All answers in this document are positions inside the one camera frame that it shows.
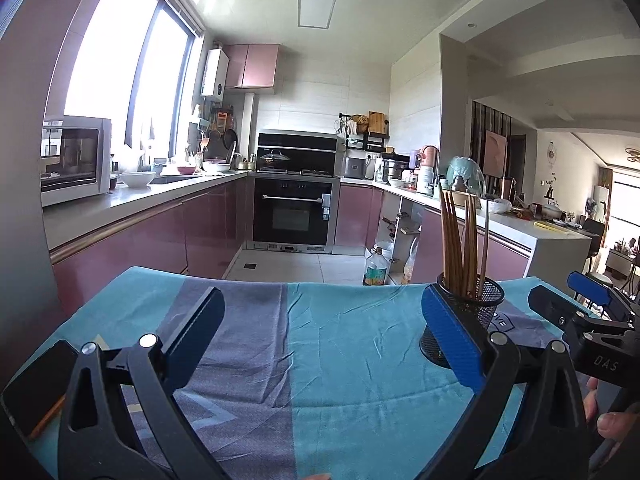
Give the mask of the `person's right hand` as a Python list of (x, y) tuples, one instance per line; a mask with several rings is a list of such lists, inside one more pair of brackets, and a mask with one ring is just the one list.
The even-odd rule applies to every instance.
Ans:
[(632, 427), (638, 422), (638, 413), (598, 413), (596, 399), (598, 388), (597, 378), (590, 377), (587, 382), (588, 393), (584, 397), (584, 409), (587, 420), (597, 419), (598, 433), (605, 439), (611, 439), (617, 443), (622, 443), (630, 433)]

